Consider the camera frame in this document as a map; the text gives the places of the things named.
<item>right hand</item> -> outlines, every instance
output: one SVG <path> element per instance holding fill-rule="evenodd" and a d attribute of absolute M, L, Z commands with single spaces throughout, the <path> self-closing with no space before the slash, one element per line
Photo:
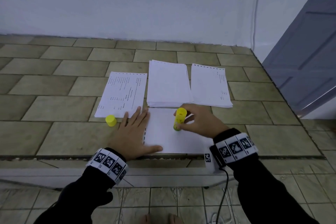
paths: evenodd
<path fill-rule="evenodd" d="M 197 133 L 201 136 L 215 138 L 221 132 L 228 130 L 229 127 L 226 126 L 220 119 L 213 115 L 209 110 L 201 105 L 195 104 L 183 104 L 182 108 L 187 110 L 187 117 L 184 120 L 184 124 L 177 124 L 176 126 L 182 130 Z"/>

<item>stack of paper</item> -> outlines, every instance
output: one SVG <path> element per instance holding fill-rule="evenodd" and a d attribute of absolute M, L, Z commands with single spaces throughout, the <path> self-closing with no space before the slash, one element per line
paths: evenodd
<path fill-rule="evenodd" d="M 192 103 L 187 66 L 149 61 L 147 104 L 150 107 L 180 107 Z"/>
<path fill-rule="evenodd" d="M 150 119 L 143 136 L 145 145 L 161 145 L 160 153 L 203 154 L 211 138 L 203 137 L 189 131 L 175 131 L 174 112 L 176 109 L 149 108 Z"/>
<path fill-rule="evenodd" d="M 192 64 L 191 92 L 195 104 L 232 107 L 224 68 Z"/>
<path fill-rule="evenodd" d="M 144 103 L 147 74 L 111 72 L 95 117 L 131 117 Z"/>

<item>yellow glue stick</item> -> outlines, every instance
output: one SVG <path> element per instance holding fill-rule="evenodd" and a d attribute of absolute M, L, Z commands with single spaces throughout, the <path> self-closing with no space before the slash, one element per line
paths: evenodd
<path fill-rule="evenodd" d="M 175 116 L 175 121 L 174 121 L 174 129 L 176 131 L 180 131 L 180 129 L 178 129 L 176 127 L 176 124 L 177 123 L 180 123 L 180 124 L 184 123 L 184 120 L 186 119 L 186 116 L 187 116 L 187 110 L 186 109 L 184 109 L 182 107 L 177 109 L 176 116 Z"/>
<path fill-rule="evenodd" d="M 114 115 L 108 115 L 105 118 L 105 121 L 110 127 L 113 127 L 115 124 L 117 124 L 117 119 L 114 117 Z"/>

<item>glue stick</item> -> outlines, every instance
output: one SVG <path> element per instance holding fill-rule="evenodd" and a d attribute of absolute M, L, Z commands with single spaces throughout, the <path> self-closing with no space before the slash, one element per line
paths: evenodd
<path fill-rule="evenodd" d="M 184 109 L 182 107 L 177 109 L 176 116 L 175 116 L 175 121 L 174 121 L 174 129 L 176 131 L 180 131 L 180 129 L 178 129 L 176 127 L 176 124 L 177 123 L 180 123 L 180 124 L 184 123 L 184 120 L 186 119 L 186 116 L 187 116 L 187 110 L 186 109 Z"/>

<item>left hand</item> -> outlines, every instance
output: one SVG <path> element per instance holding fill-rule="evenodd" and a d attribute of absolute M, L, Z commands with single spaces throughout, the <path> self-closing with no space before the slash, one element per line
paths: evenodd
<path fill-rule="evenodd" d="M 138 106 L 128 123 L 126 123 L 128 112 L 125 112 L 114 139 L 108 145 L 108 147 L 123 155 L 126 161 L 163 150 L 159 145 L 145 146 L 143 144 L 142 137 L 149 120 L 149 112 L 146 108 L 140 114 L 140 110 L 141 107 Z"/>

